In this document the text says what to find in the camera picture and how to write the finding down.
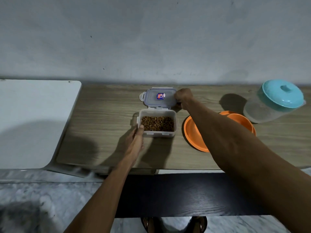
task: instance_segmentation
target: black sandal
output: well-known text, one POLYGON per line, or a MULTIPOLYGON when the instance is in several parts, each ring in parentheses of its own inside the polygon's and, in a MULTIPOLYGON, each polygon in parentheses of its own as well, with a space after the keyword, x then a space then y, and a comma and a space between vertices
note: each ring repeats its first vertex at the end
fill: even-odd
POLYGON ((155 233, 163 233, 161 222, 157 217, 141 217, 142 225, 145 228, 146 232, 148 232, 148 226, 150 219, 153 219, 153 226, 155 228, 155 233), (144 219, 147 219, 147 225, 145 226, 144 219))
POLYGON ((193 233, 196 223, 200 224, 200 233, 203 233, 207 229, 207 218, 205 216, 193 216, 187 226, 185 233, 193 233))

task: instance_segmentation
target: black wood surface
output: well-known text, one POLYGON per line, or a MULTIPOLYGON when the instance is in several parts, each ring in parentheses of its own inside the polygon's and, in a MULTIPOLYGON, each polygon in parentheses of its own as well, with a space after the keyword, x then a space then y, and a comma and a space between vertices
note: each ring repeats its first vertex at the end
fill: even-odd
POLYGON ((116 217, 265 215, 225 173, 129 175, 116 217))

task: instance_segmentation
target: person's left hand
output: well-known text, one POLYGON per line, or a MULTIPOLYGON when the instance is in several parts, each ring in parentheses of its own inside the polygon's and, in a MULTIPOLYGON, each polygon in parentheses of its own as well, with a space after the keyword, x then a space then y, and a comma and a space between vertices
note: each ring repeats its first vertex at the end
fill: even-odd
POLYGON ((144 148, 143 135, 144 125, 135 128, 125 140, 126 151, 125 156, 133 159, 133 166, 138 158, 139 153, 144 148))

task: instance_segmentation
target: translucent pitcher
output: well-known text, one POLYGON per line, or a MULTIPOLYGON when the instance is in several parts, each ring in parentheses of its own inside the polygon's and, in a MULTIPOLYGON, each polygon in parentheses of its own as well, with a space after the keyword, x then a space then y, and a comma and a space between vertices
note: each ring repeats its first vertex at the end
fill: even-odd
POLYGON ((266 81, 244 106, 244 116, 253 123, 272 121, 306 104, 301 90, 293 83, 266 81))

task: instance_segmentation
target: forearm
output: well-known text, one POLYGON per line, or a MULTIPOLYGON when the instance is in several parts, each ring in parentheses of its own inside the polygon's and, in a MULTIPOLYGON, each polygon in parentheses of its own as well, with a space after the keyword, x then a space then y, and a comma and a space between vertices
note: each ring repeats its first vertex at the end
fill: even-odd
POLYGON ((292 232, 311 228, 311 177, 235 121, 190 98, 187 110, 219 167, 292 232))
POLYGON ((117 211, 120 195, 133 159, 126 156, 78 213, 65 233, 108 233, 117 211))

